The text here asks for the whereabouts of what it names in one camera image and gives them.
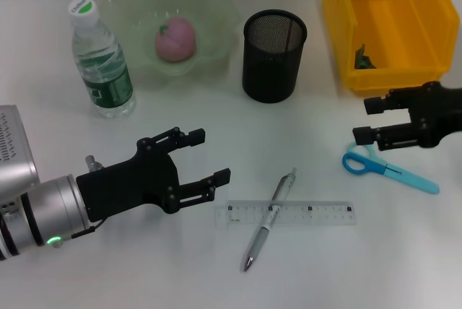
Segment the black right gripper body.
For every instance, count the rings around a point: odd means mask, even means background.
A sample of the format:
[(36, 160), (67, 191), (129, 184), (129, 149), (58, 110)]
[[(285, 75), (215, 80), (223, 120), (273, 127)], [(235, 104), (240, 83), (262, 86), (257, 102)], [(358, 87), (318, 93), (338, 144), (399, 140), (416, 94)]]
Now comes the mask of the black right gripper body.
[(417, 144), (436, 147), (449, 134), (461, 131), (461, 88), (428, 82), (417, 88), (411, 99), (409, 116)]

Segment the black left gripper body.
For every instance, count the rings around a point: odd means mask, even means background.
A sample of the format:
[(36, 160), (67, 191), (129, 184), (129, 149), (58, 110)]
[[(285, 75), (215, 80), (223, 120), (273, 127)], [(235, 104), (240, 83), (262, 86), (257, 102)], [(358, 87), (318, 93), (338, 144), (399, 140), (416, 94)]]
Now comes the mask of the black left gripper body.
[(167, 150), (147, 139), (138, 142), (131, 159), (80, 175), (76, 182), (91, 222), (144, 204), (167, 214), (180, 210), (176, 166)]

